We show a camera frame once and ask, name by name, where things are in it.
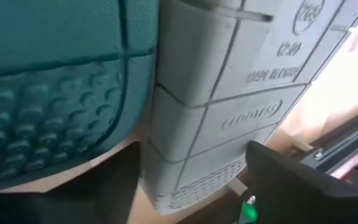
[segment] wooden surface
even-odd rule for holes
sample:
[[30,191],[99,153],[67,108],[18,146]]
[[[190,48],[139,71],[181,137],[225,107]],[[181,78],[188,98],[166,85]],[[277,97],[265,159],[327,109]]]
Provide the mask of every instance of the wooden surface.
[[[291,144],[288,135],[297,135],[311,142],[358,114],[358,28],[334,57],[312,87],[294,107],[268,146],[278,151]],[[44,192],[98,165],[107,157],[139,139],[133,134],[111,151],[65,172],[31,183],[18,185],[3,192]],[[175,214],[161,216],[151,206],[144,191],[138,186],[132,205],[130,224],[176,223],[201,207],[226,194],[221,189],[202,202]]]

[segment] green led light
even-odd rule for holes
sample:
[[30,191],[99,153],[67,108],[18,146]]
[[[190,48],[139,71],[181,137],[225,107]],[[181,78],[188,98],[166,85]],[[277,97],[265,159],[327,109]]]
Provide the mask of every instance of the green led light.
[[245,216],[251,222],[254,222],[258,219],[258,211],[252,205],[243,202],[241,211],[243,216]]

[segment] embossed logo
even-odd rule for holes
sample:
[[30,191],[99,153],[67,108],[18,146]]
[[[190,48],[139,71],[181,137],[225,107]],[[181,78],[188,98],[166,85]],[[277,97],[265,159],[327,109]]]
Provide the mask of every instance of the embossed logo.
[[239,115],[225,119],[222,123],[221,129],[227,130],[247,122],[269,118],[277,113],[282,104],[283,101],[279,100],[274,103],[269,103],[257,108],[253,108],[251,110],[244,111]]
[[325,0],[304,0],[293,22],[293,33],[301,34],[318,18],[323,10]]

